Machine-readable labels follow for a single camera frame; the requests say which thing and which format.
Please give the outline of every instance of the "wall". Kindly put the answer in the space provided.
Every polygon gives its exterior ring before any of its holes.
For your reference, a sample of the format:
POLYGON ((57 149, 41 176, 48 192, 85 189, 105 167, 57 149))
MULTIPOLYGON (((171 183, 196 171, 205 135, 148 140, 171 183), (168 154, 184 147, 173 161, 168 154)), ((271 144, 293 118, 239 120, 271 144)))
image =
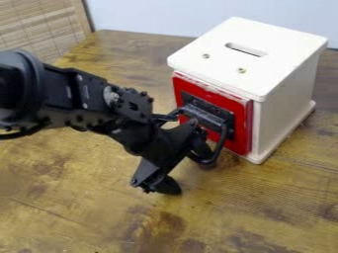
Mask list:
POLYGON ((336 0, 86 0, 94 30, 197 37, 232 16, 322 35, 338 47, 336 0))

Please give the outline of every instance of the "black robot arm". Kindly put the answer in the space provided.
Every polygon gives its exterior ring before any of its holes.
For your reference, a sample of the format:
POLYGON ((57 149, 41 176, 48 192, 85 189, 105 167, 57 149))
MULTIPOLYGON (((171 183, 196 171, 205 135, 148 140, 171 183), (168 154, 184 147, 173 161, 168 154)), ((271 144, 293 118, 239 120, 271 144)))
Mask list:
POLYGON ((0 139, 56 127, 104 134, 143 157, 130 185, 147 193, 179 194, 179 185, 168 176, 171 169, 184 156, 200 164, 216 160, 233 131, 233 119, 216 118, 189 103, 168 115, 157 115, 152 103, 147 92, 120 88, 80 70, 42 64, 25 51, 0 52, 0 127, 8 131, 0 139), (163 129, 179 114, 191 120, 163 129), (205 144, 203 124, 220 132, 213 151, 205 144))

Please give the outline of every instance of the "wooden table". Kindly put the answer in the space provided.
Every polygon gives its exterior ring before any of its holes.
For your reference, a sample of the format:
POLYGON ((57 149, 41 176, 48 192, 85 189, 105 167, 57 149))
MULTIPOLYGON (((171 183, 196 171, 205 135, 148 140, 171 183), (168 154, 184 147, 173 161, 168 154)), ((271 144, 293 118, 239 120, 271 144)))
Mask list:
MULTIPOLYGON (((57 62, 147 90, 173 108, 167 57, 189 38, 94 33, 57 62)), ((316 111, 263 165, 223 150, 184 159, 181 196, 129 187, 139 158, 69 128, 1 142, 0 252, 338 252, 338 52, 318 70, 316 111)))

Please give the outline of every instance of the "red panel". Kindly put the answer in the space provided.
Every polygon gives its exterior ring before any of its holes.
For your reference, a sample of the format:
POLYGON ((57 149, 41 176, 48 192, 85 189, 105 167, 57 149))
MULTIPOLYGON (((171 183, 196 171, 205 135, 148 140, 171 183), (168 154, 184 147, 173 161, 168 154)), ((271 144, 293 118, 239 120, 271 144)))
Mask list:
MULTIPOLYGON (((173 75, 172 84, 179 107, 181 106, 180 91, 184 91, 235 114, 235 136, 233 140, 228 139, 225 141, 224 146, 239 155, 245 155, 251 150, 252 144, 252 101, 241 99, 220 89, 217 92, 221 95, 208 91, 207 87, 209 85, 187 78, 179 73, 173 75)), ((185 117, 179 117, 180 123, 185 121, 185 117)), ((217 141, 219 133, 208 129, 208 138, 212 141, 217 141)))

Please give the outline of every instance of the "white wooden box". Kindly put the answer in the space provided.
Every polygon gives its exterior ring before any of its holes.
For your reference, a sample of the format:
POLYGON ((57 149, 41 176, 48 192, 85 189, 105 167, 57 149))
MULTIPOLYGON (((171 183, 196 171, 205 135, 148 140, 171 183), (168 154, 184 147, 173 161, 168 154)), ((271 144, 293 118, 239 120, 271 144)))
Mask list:
MULTIPOLYGON (((252 102, 249 149, 240 155, 256 164, 314 109, 316 62, 326 45, 327 38, 231 18, 168 57, 175 77, 205 92, 252 102)), ((173 85, 179 100, 175 79, 173 85)))

